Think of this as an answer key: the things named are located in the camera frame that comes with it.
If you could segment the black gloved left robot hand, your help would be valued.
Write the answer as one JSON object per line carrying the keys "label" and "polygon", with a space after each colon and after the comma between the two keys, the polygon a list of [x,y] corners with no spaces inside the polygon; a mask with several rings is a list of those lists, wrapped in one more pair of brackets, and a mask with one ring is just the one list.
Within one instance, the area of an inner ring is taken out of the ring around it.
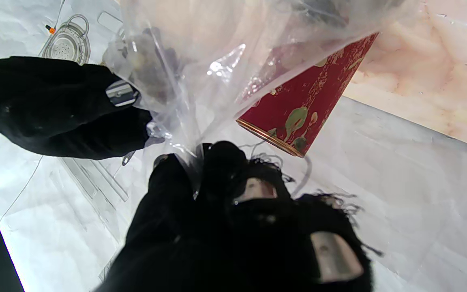
{"label": "black gloved left robot hand", "polygon": [[371,260],[335,194],[291,198],[282,171],[204,144],[200,189],[158,156],[97,292],[371,292]]}

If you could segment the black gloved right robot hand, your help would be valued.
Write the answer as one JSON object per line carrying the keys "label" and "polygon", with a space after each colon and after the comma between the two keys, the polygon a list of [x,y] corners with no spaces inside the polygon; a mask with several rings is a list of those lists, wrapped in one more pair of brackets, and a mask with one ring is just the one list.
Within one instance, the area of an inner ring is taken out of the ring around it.
{"label": "black gloved right robot hand", "polygon": [[49,157],[124,157],[149,139],[139,92],[102,65],[12,56],[0,59],[0,134]]}

